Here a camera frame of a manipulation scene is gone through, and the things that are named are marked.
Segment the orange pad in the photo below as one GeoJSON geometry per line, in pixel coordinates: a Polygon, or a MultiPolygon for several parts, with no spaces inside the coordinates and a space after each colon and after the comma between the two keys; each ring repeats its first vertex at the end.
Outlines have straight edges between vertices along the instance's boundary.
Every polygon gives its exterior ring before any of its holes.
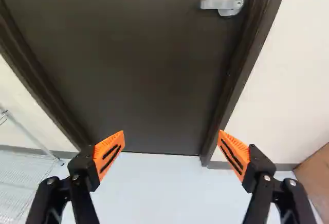
{"type": "Polygon", "coordinates": [[[103,179],[114,160],[124,148],[124,134],[119,131],[94,146],[93,160],[99,181],[103,179]]]}
{"type": "Polygon", "coordinates": [[[249,163],[249,148],[239,139],[220,130],[217,145],[230,163],[235,174],[242,182],[249,163]]]}

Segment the door lock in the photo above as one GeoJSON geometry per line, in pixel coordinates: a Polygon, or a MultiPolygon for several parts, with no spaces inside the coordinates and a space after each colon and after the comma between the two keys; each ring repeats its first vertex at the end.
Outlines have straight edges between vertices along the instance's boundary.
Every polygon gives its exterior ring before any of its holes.
{"type": "Polygon", "coordinates": [[[233,16],[238,14],[244,4],[244,0],[201,0],[201,9],[217,9],[221,16],[233,16]]]}

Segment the wire shelf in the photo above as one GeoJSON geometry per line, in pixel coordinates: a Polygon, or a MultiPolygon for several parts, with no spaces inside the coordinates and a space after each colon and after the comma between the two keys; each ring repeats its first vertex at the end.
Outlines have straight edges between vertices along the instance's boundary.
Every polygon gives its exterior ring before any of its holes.
{"type": "Polygon", "coordinates": [[[26,215],[39,183],[56,163],[46,155],[0,151],[0,224],[16,224],[26,215]]]}

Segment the baseboard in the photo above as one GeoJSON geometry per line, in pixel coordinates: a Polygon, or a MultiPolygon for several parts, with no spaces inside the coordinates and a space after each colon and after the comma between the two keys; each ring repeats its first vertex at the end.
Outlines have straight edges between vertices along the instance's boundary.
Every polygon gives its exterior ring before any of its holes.
{"type": "MultiPolygon", "coordinates": [[[[276,163],[277,171],[292,171],[298,163],[276,163]]],[[[207,165],[208,169],[231,169],[227,161],[210,161],[207,165]]]]}
{"type": "MultiPolygon", "coordinates": [[[[34,155],[45,155],[45,153],[39,148],[24,148],[16,147],[10,145],[0,145],[0,150],[2,151],[12,151],[17,153],[27,153],[34,155]]],[[[69,151],[51,151],[53,154],[61,159],[72,159],[78,152],[69,152],[69,151]]]]}

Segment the black stripe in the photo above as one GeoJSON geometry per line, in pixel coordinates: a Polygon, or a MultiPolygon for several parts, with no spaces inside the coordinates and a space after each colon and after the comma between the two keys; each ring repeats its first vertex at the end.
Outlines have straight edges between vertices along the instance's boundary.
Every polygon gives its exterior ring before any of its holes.
{"type": "Polygon", "coordinates": [[[114,158],[118,155],[120,149],[121,149],[121,145],[117,148],[117,150],[112,155],[112,157],[110,158],[110,160],[108,160],[108,162],[101,168],[101,170],[99,171],[100,174],[111,164],[111,162],[114,160],[114,158]]]}
{"type": "Polygon", "coordinates": [[[116,145],[114,145],[112,148],[110,148],[110,149],[108,150],[108,152],[106,152],[106,153],[103,155],[103,160],[104,160],[106,157],[108,157],[108,155],[111,154],[112,151],[113,151],[114,149],[116,149],[117,147],[118,147],[118,145],[116,144],[116,145]]]}
{"type": "Polygon", "coordinates": [[[234,156],[233,151],[231,150],[231,148],[226,144],[226,142],[223,140],[223,138],[221,138],[221,141],[223,142],[223,144],[226,146],[226,148],[228,149],[228,151],[230,152],[231,156],[233,157],[233,159],[235,160],[235,162],[239,165],[239,167],[241,169],[243,169],[243,166],[241,164],[241,162],[239,161],[239,159],[237,157],[234,156]]]}
{"type": "Polygon", "coordinates": [[[229,163],[231,163],[231,165],[234,167],[234,169],[240,174],[242,175],[240,169],[234,164],[234,162],[231,160],[231,158],[228,157],[228,155],[226,154],[225,150],[223,149],[223,147],[221,146],[221,149],[226,157],[226,159],[229,161],[229,163]]]}

